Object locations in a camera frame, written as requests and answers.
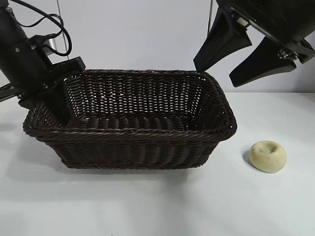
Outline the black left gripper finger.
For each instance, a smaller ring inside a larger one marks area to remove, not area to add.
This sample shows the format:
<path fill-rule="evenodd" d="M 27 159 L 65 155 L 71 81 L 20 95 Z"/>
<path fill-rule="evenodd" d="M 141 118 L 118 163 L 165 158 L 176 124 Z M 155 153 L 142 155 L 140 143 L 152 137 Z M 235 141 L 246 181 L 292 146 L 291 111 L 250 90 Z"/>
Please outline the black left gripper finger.
<path fill-rule="evenodd" d="M 59 120 L 66 120 L 66 106 L 64 103 L 63 82 L 58 82 L 48 89 L 48 103 Z"/>
<path fill-rule="evenodd" d="M 20 107 L 30 110 L 37 101 L 36 95 L 23 94 L 20 96 L 18 104 Z"/>

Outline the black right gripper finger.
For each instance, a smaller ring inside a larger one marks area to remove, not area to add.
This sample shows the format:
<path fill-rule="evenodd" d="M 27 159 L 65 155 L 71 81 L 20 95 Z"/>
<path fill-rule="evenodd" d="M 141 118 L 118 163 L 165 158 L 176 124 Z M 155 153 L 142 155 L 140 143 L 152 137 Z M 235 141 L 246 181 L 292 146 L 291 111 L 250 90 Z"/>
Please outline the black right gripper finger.
<path fill-rule="evenodd" d="M 228 10 L 217 11 L 208 36 L 193 59 L 196 71 L 204 72 L 224 57 L 252 45 L 247 28 L 236 18 Z"/>
<path fill-rule="evenodd" d="M 240 87 L 257 79 L 296 69 L 292 59 L 281 59 L 278 52 L 281 47 L 267 37 L 263 38 L 258 47 L 230 74 L 234 87 Z"/>

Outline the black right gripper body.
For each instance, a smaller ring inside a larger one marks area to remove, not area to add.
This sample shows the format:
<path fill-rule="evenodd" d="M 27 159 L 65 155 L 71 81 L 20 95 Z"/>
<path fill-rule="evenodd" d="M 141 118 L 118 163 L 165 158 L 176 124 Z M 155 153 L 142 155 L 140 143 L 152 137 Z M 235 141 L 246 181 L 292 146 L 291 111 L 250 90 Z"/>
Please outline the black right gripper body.
<path fill-rule="evenodd" d="M 315 57 L 305 38 L 315 31 L 313 0 L 219 0 L 219 8 L 239 15 L 269 39 L 297 55 L 301 63 Z"/>

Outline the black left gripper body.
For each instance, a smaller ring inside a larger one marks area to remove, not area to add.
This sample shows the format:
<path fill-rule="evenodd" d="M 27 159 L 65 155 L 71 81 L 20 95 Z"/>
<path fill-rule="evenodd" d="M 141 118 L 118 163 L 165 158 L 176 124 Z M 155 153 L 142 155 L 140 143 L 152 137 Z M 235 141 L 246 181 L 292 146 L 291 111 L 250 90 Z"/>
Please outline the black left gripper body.
<path fill-rule="evenodd" d="M 0 49 L 0 70 L 9 84 L 0 88 L 1 101 L 24 93 L 38 93 L 85 70 L 81 57 L 52 64 L 42 48 L 25 39 Z"/>

